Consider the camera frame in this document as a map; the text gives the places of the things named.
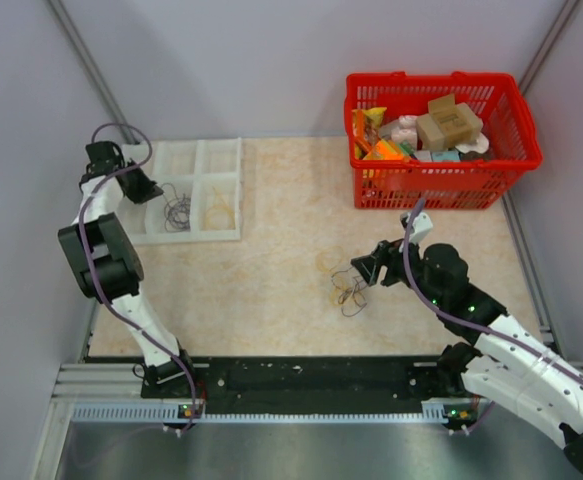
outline wire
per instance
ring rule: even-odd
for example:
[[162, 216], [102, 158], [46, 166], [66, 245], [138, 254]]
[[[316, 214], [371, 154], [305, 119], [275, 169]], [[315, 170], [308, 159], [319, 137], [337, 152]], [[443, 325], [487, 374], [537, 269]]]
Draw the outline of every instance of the wire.
[[471, 410], [475, 410], [477, 411], [478, 408], [480, 407], [480, 399], [482, 397], [480, 395], [473, 395], [473, 397], [471, 397]]
[[478, 427], [480, 427], [480, 425], [482, 425], [484, 423], [484, 421], [487, 419], [487, 417], [489, 415], [491, 415], [491, 412], [493, 412], [493, 409], [495, 408], [495, 402], [491, 402], [487, 408], [484, 409], [484, 412], [482, 413], [482, 415], [480, 415], [478, 417], [478, 419], [475, 421], [474, 424], [469, 425], [466, 429], [462, 429], [462, 430], [449, 430], [449, 435], [470, 435], [471, 433], [473, 433], [475, 430], [478, 429]]
[[[353, 267], [349, 267], [347, 270], [340, 270], [338, 272], [334, 272], [331, 275], [331, 283], [333, 284], [333, 291], [331, 292], [331, 303], [335, 303], [334, 305], [340, 306], [340, 311], [342, 315], [345, 317], [355, 317], [358, 313], [364, 310], [364, 307], [367, 306], [366, 298], [362, 293], [362, 290], [367, 288], [367, 284], [364, 282], [362, 277], [356, 275], [352, 278], [355, 282], [355, 285], [350, 286], [348, 281], [343, 280], [342, 283], [338, 284], [337, 279], [341, 278], [339, 275], [347, 274], [351, 271]], [[347, 313], [345, 311], [345, 305], [349, 299], [353, 300], [353, 303], [356, 304], [358, 309], [353, 313]]]
[[[173, 189], [174, 198], [171, 200], [164, 193], [164, 187], [167, 185]], [[182, 196], [179, 197], [178, 191], [172, 183], [163, 183], [160, 188], [162, 188], [162, 196], [165, 201], [164, 230], [169, 233], [188, 232], [191, 230], [191, 197], [188, 197], [186, 193], [182, 193]]]
[[[529, 352], [530, 354], [532, 354], [533, 356], [541, 359], [543, 362], [548, 363], [550, 366], [555, 368], [558, 372], [562, 373], [563, 375], [566, 375], [568, 378], [570, 378], [571, 380], [573, 380], [574, 382], [578, 383], [579, 385], [581, 385], [583, 387], [583, 378], [580, 378], [577, 374], [571, 372], [570, 370], [563, 367], [562, 365], [560, 365], [558, 363], [553, 363], [553, 361], [550, 358], [547, 358], [546, 356], [544, 356], [541, 352], [539, 352], [535, 348], [530, 347], [529, 345], [522, 342], [521, 340], [518, 340], [517, 338], [511, 337], [505, 333], [501, 333], [501, 332], [498, 332], [496, 330], [493, 330], [490, 327], [476, 325], [474, 323], [467, 322], [466, 320], [463, 320], [463, 319], [455, 317], [449, 313], [446, 313], [446, 312], [440, 310], [436, 305], [431, 303], [429, 301], [429, 299], [422, 293], [422, 291], [420, 290], [420, 287], [418, 287], [418, 284], [415, 282], [413, 272], [411, 271], [411, 263], [409, 262], [409, 238], [411, 236], [411, 230], [413, 229], [413, 222], [414, 222], [415, 218], [420, 214], [420, 212], [422, 212], [422, 210], [424, 209], [425, 203], [426, 203], [426, 200], [424, 198], [420, 198], [420, 200], [418, 200], [418, 202], [415, 204], [415, 207], [413, 207], [413, 210], [411, 210], [411, 215], [409, 215], [409, 220], [407, 222], [406, 232], [404, 234], [404, 248], [402, 249], [402, 259], [404, 262], [404, 270], [405, 270], [405, 273], [407, 275], [407, 279], [409, 280], [409, 286], [411, 287], [413, 292], [417, 295], [417, 297], [422, 301], [422, 303], [424, 303], [424, 305], [429, 310], [431, 310], [433, 313], [435, 313], [437, 316], [442, 317], [451, 323], [455, 323], [455, 324], [460, 325], [462, 327], [476, 330], [480, 333], [484, 333], [487, 335], [493, 335], [493, 336], [498, 337], [502, 340], [505, 340], [509, 343], [512, 343], [513, 345], [521, 348], [522, 350], [525, 350], [525, 351]], [[480, 420], [478, 419], [478, 422], [476, 422], [473, 425], [473, 427], [474, 427], [473, 429], [475, 429], [475, 427], [477, 426], [477, 424], [479, 422], [480, 422]]]
[[[138, 370], [136, 367], [140, 367], [140, 371], [142, 372], [142, 375], [140, 375], [140, 373], [138, 373]], [[146, 375], [146, 371], [144, 370], [144, 365], [142, 365], [141, 363], [136, 363], [135, 365], [133, 365], [133, 368], [131, 369], [131, 373], [133, 373], [134, 377], [139, 378], [140, 380], [144, 380], [144, 376]]]
[[[120, 170], [117, 170], [117, 171], [105, 176], [100, 182], [98, 182], [98, 184], [93, 189], [93, 192], [91, 192], [91, 195], [89, 195], [87, 197], [84, 204], [82, 205], [82, 208], [80, 208], [80, 213], [78, 214], [78, 230], [80, 232], [80, 240], [82, 241], [84, 255], [86, 257], [86, 261], [87, 261], [87, 264], [89, 266], [89, 273], [91, 274], [91, 278], [93, 281], [93, 287], [95, 288], [95, 291], [98, 295], [98, 299], [100, 300], [102, 305], [104, 305], [105, 308], [107, 310], [109, 310], [109, 312], [111, 312], [111, 314], [114, 317], [116, 317], [118, 320], [121, 320], [122, 322], [127, 324], [129, 327], [140, 332], [140, 334], [144, 338], [146, 338], [147, 341], [151, 345], [156, 347], [158, 350], [166, 353], [171, 358], [171, 360], [173, 360], [173, 362], [184, 372], [184, 374], [187, 377], [187, 381], [189, 382], [189, 388], [191, 389], [191, 407], [192, 407], [193, 411], [196, 412], [197, 408], [196, 408], [196, 398], [195, 398], [195, 382], [193, 381], [193, 377], [191, 376], [191, 372], [189, 372], [189, 369], [187, 368], [187, 366], [184, 364], [184, 362], [182, 362], [180, 357], [178, 357], [180, 352], [174, 353], [174, 352], [169, 351], [168, 348], [166, 348], [160, 342], [158, 342], [156, 339], [154, 339], [149, 333], [147, 333], [145, 330], [143, 330], [142, 327], [140, 327], [133, 320], [118, 313], [115, 310], [115, 308], [113, 308], [111, 301], [107, 298], [106, 294], [104, 293], [104, 290], [102, 288], [102, 284], [100, 283], [100, 279], [98, 278], [98, 272], [95, 268], [95, 262], [93, 259], [93, 254], [91, 253], [91, 246], [89, 245], [89, 239], [87, 237], [86, 226], [84, 224], [84, 217], [86, 215], [87, 210], [89, 209], [89, 206], [93, 202], [95, 195], [98, 193], [98, 191], [100, 191], [100, 189], [104, 186], [105, 183], [107, 183], [108, 181], [114, 179], [115, 177], [117, 177], [119, 175], [123, 175], [127, 172], [130, 172], [130, 171], [136, 169], [136, 168], [141, 168], [143, 165], [145, 165], [151, 159], [151, 156], [153, 155], [153, 145], [151, 145], [151, 141], [147, 138], [147, 136], [144, 133], [142, 133], [142, 131], [140, 131], [138, 128], [134, 127], [133, 125], [126, 124], [126, 123], [110, 122], [110, 123], [105, 123], [103, 125], [100, 125], [93, 132], [93, 135], [91, 136], [91, 143], [95, 142], [97, 135], [98, 135], [98, 133], [100, 133], [100, 131], [102, 131], [106, 127], [111, 127], [111, 126], [125, 127], [125, 128], [128, 128], [128, 129], [136, 132], [146, 142], [146, 144], [149, 148], [149, 152], [147, 153], [147, 157], [144, 160], [142, 160], [141, 162], [136, 163], [134, 165], [124, 167]], [[191, 426], [193, 425], [193, 417], [194, 417], [194, 415], [191, 415], [191, 417], [189, 418], [189, 423], [187, 423], [186, 427], [184, 427], [184, 429], [182, 430], [183, 432], [186, 432], [187, 430], [189, 430], [191, 428]]]

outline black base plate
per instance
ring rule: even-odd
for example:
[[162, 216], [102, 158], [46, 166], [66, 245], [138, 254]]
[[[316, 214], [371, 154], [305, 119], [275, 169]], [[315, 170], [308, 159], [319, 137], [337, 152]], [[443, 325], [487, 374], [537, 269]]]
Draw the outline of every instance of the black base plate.
[[[193, 357], [209, 414], [417, 413], [447, 397], [434, 356]], [[141, 362], [133, 357], [88, 363]], [[180, 397], [187, 397], [183, 387]]]

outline cardboard box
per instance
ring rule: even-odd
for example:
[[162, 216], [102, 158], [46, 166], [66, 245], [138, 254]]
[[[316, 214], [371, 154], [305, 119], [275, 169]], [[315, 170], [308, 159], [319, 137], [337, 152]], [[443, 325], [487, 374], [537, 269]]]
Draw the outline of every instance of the cardboard box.
[[456, 105], [450, 93], [431, 100], [429, 113], [420, 115], [415, 125], [422, 148], [435, 152], [474, 142], [484, 123], [466, 103]]

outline snack package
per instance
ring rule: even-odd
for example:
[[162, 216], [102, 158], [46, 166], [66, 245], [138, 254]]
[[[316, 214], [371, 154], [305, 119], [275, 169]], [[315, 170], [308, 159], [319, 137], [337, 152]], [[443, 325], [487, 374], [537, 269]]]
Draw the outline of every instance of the snack package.
[[409, 156], [391, 140], [380, 139], [371, 151], [364, 157], [365, 160], [403, 160], [408, 161]]
[[415, 148], [409, 142], [402, 142], [398, 145], [404, 153], [409, 155], [411, 158], [415, 158]]
[[386, 111], [386, 107], [353, 110], [353, 136], [356, 142], [356, 158], [362, 158], [378, 143], [380, 125], [382, 125], [384, 112]]
[[391, 140], [397, 145], [407, 142], [415, 150], [418, 148], [418, 132], [415, 128], [398, 128], [391, 132]]
[[489, 150], [489, 139], [486, 135], [482, 132], [478, 134], [478, 138], [473, 143], [458, 143], [455, 146], [455, 149], [458, 150], [460, 153], [469, 153], [469, 152], [476, 152], [476, 153], [486, 153]]
[[415, 122], [417, 119], [417, 115], [400, 115], [398, 118], [398, 125], [400, 125], [400, 128], [415, 128]]
[[472, 162], [474, 160], [484, 160], [485, 162], [488, 162], [493, 159], [495, 159], [495, 153], [493, 153], [493, 149], [491, 148], [489, 148], [485, 153], [478, 152], [460, 153], [460, 160], [463, 162]]
[[393, 132], [393, 130], [395, 129], [399, 130], [400, 128], [402, 127], [400, 127], [400, 120], [398, 119], [393, 120], [392, 122], [389, 123], [385, 123], [380, 127], [380, 137], [386, 138], [388, 140], [389, 138], [391, 138], [391, 132]]

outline beige floor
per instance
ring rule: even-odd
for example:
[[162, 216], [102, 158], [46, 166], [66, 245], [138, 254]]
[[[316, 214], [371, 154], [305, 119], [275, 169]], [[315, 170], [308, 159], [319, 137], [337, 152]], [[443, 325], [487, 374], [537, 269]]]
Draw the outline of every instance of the beige floor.
[[[349, 258], [402, 236], [398, 211], [353, 208], [344, 138], [244, 142], [240, 242], [138, 247], [155, 310], [192, 355], [436, 354], [458, 341], [403, 285], [365, 291], [347, 318], [329, 301], [316, 255]], [[486, 211], [429, 211], [424, 245], [453, 244], [469, 276], [538, 336], [538, 325], [500, 203]], [[91, 355], [139, 354], [101, 309]]]

